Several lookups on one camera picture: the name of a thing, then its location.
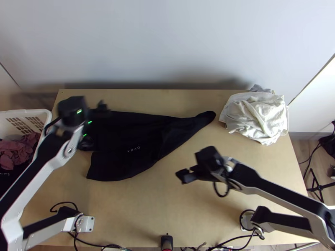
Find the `white cloth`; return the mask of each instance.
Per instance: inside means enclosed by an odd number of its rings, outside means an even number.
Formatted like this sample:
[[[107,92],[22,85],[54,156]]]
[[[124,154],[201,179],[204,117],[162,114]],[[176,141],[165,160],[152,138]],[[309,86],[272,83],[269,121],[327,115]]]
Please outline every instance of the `white cloth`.
[[[229,133],[240,134],[263,145],[275,143],[288,132],[288,111],[283,96],[266,92],[232,95],[224,106],[219,121]]]

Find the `black cable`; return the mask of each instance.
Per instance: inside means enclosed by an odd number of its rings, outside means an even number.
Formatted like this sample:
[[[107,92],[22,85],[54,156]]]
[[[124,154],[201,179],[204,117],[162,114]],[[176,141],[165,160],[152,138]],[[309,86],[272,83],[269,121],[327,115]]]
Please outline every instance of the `black cable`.
[[[79,211],[77,205],[76,205],[74,202],[72,202],[72,201],[63,201],[63,202],[59,202],[59,203],[53,205],[52,208],[50,208],[50,212],[52,212],[52,213],[56,213],[56,212],[58,212],[57,210],[54,210],[54,208],[55,208],[56,206],[58,206],[58,205],[62,205],[62,204],[72,204],[72,205],[75,207],[75,209],[76,209],[77,211]]]
[[[252,210],[252,209],[244,210],[244,211],[240,214],[240,218],[239,218],[240,225],[241,225],[242,229],[244,229],[244,230],[246,230],[246,231],[253,231],[253,230],[254,230],[253,228],[252,228],[252,229],[247,229],[247,228],[245,228],[245,227],[243,226],[243,224],[242,224],[242,217],[243,217],[243,215],[244,215],[246,212],[253,212],[253,213],[255,213],[255,211]]]
[[[77,240],[77,237],[78,237],[78,234],[79,234],[78,230],[77,230],[77,222],[78,222],[78,220],[79,220],[80,217],[81,217],[81,215],[78,216],[77,219],[75,220],[75,231],[76,231],[76,234],[75,234],[75,237],[73,238],[73,246],[74,246],[74,248],[75,248],[76,251],[78,251],[76,240]]]
[[[77,205],[76,205],[74,202],[71,202],[71,201],[63,201],[63,202],[59,202],[59,203],[53,205],[52,208],[50,208],[50,212],[52,212],[52,213],[56,213],[57,210],[54,210],[54,208],[55,208],[56,206],[58,206],[58,205],[62,205],[62,204],[72,204],[72,205],[75,207],[75,209],[79,212]],[[83,244],[86,244],[86,245],[88,245],[88,246],[102,248],[102,250],[104,250],[105,248],[122,248],[121,246],[116,245],[116,244],[98,245],[98,244],[92,244],[92,243],[89,243],[89,242],[86,242],[86,241],[83,241],[83,240],[79,239],[79,238],[78,238],[79,233],[77,232],[77,221],[79,220],[80,217],[81,217],[81,216],[79,216],[79,217],[76,219],[76,221],[75,221],[75,229],[74,229],[75,234],[73,235],[72,233],[68,232],[68,234],[69,234],[71,237],[73,237],[73,246],[74,246],[74,248],[75,248],[76,251],[78,251],[76,241],[79,241],[79,242],[81,242],[81,243],[83,243]]]
[[[334,133],[335,133],[335,120],[332,121],[332,124],[333,124],[333,126],[334,126],[334,129],[333,129],[332,134],[331,134],[330,136],[334,135]],[[329,141],[327,141],[326,143],[330,143],[330,142],[333,141],[334,139],[335,139],[335,137],[332,137],[332,138],[331,138]],[[304,175],[303,175],[304,179],[305,179],[305,177],[306,177],[306,174],[307,174],[307,171],[308,171],[308,169],[309,169],[309,166],[311,165],[312,156],[313,156],[314,152],[315,152],[317,149],[319,149],[320,147],[321,147],[321,144],[318,143],[318,145],[314,148],[314,150],[312,151],[312,153],[311,153],[311,155],[309,156],[309,158],[306,159],[306,160],[303,161],[303,162],[299,162],[299,163],[298,163],[298,164],[300,165],[300,164],[305,163],[305,162],[308,161],[308,165],[307,165],[307,167],[306,167],[306,169],[305,169],[305,171],[304,171]]]
[[[320,143],[318,143],[316,149],[319,149],[320,147],[321,147],[321,146],[320,146]],[[312,155],[313,155],[313,154],[311,154],[311,155],[308,157],[308,159],[306,159],[306,160],[303,161],[303,162],[299,162],[298,164],[300,165],[300,164],[306,163],[307,161],[309,161],[309,160],[312,158]]]
[[[245,248],[249,245],[249,243],[250,243],[250,241],[251,241],[251,238],[252,238],[253,236],[258,236],[258,237],[260,237],[260,235],[258,235],[258,234],[254,235],[254,234],[255,234],[255,231],[256,231],[256,228],[254,228],[253,233],[252,233],[251,235],[247,235],[247,236],[238,236],[238,237],[232,238],[232,239],[227,240],[227,241],[225,241],[225,242],[222,242],[222,243],[220,243],[220,244],[218,244],[218,245],[216,245],[216,246],[214,246],[214,247],[209,248],[208,251],[212,251],[213,249],[216,249],[216,248],[222,248],[223,245],[224,245],[224,244],[227,244],[228,242],[231,242],[231,241],[234,241],[234,240],[237,240],[237,239],[241,239],[241,238],[249,237],[248,242],[247,242],[243,247],[241,247],[241,248],[229,248],[230,250],[242,250],[242,249],[245,249]]]
[[[73,234],[71,234],[71,233],[68,233],[69,235],[71,235],[72,236],[72,238],[75,238],[75,235],[73,235]],[[76,241],[79,241],[79,242],[81,242],[81,243],[83,243],[83,244],[86,244],[86,245],[88,245],[88,246],[92,246],[92,247],[98,247],[98,248],[104,248],[104,247],[106,247],[106,248],[111,248],[111,247],[114,247],[114,248],[122,248],[121,246],[119,246],[119,245],[116,245],[116,244],[108,244],[108,245],[99,245],[99,244],[93,244],[93,243],[89,243],[89,242],[86,242],[86,241],[83,241],[83,240],[81,240],[81,239],[79,239],[79,238],[76,238]]]
[[[318,145],[314,148],[313,152],[311,153],[311,155],[310,155],[310,157],[309,157],[308,165],[307,165],[307,167],[305,168],[304,175],[303,175],[303,178],[304,178],[304,179],[306,178],[307,171],[308,171],[308,169],[309,169],[309,166],[311,165],[312,156],[313,156],[313,154],[315,153],[315,151],[316,151],[317,149],[320,148],[320,146],[321,146],[320,143],[318,143]]]
[[[227,190],[226,190],[226,192],[225,192],[224,195],[222,195],[222,194],[219,193],[219,191],[218,191],[218,189],[216,187],[216,182],[215,181],[213,182],[213,188],[214,188],[214,191],[217,194],[217,196],[219,196],[220,198],[223,198],[223,197],[226,197],[228,195],[229,190],[231,188],[231,185],[229,183],[227,183]]]

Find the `table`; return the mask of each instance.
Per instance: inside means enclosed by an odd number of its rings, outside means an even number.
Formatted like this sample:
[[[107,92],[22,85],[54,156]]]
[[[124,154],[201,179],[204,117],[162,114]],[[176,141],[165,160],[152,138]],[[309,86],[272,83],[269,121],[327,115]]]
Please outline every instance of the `table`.
[[[212,110],[216,118],[181,147],[158,161],[149,170],[123,181],[99,182],[86,179],[89,152],[78,151],[54,171],[29,202],[23,225],[50,217],[49,209],[61,201],[75,202],[84,214],[95,216],[91,233],[80,238],[92,243],[116,243],[127,247],[158,247],[160,236],[169,233],[174,245],[198,246],[204,241],[215,245],[242,232],[238,217],[245,209],[263,205],[277,213],[291,211],[257,195],[231,191],[219,198],[211,182],[182,185],[175,172],[196,164],[194,153],[213,145],[222,155],[234,157],[253,167],[265,179],[307,194],[288,135],[276,144],[262,146],[238,133],[229,134],[218,121],[229,96],[241,90],[60,90],[55,104],[70,96],[85,96],[89,107],[104,100],[110,109],[193,117]],[[243,246],[246,239],[231,245]],[[251,245],[309,242],[310,239],[275,231],[265,240],[253,238]],[[45,245],[72,246],[73,239],[61,233]]]

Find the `gray cloth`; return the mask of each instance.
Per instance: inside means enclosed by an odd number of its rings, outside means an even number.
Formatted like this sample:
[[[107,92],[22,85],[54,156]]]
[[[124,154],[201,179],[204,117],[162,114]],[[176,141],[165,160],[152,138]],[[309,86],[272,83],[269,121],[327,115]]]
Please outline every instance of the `gray cloth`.
[[[253,87],[251,87],[249,92],[269,92],[271,93],[271,89],[268,89],[268,88],[263,89],[260,85],[254,85]]]

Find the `laundry basket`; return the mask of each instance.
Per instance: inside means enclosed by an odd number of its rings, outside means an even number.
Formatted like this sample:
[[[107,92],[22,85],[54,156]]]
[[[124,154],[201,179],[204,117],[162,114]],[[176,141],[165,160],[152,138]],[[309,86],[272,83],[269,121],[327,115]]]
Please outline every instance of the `laundry basket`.
[[[0,139],[18,140],[24,134],[41,133],[44,126],[50,123],[51,118],[51,112],[46,109],[0,112]]]
[[[37,132],[41,134],[38,147],[44,138],[43,128],[50,123],[51,118],[51,112],[45,109],[0,112],[0,139],[19,140],[24,134]],[[36,155],[37,151],[35,151],[32,160],[36,158]],[[22,165],[15,166],[13,170],[0,167],[0,198],[28,167],[25,164],[23,165],[24,167]]]

